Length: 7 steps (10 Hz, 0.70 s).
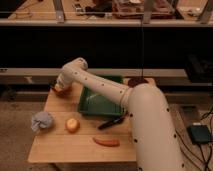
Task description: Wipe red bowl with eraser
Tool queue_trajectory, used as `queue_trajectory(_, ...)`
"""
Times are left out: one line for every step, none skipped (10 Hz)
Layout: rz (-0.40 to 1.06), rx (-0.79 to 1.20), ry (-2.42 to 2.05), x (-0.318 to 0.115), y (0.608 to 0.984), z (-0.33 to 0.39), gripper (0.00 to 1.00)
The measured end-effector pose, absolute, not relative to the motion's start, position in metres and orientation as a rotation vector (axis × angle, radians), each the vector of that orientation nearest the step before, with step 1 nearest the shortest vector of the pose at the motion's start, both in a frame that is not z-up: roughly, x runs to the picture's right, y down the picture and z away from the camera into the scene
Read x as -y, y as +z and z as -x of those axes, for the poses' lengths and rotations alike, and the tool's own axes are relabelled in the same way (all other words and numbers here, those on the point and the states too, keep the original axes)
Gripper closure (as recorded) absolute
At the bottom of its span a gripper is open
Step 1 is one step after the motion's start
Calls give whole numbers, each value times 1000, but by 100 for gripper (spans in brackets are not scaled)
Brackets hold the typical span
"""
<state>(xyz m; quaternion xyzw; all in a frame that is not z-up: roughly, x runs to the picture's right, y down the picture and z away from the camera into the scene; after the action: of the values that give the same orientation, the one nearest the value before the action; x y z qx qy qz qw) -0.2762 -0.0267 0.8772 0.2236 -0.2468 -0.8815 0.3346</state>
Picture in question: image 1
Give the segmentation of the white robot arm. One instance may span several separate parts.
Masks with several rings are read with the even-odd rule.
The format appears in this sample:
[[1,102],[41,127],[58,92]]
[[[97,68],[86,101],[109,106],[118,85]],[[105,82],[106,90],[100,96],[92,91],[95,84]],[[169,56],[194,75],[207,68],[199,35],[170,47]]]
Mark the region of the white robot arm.
[[155,85],[133,88],[87,72],[85,59],[66,63],[57,78],[64,90],[76,81],[125,108],[130,116],[138,171],[186,171],[168,102]]

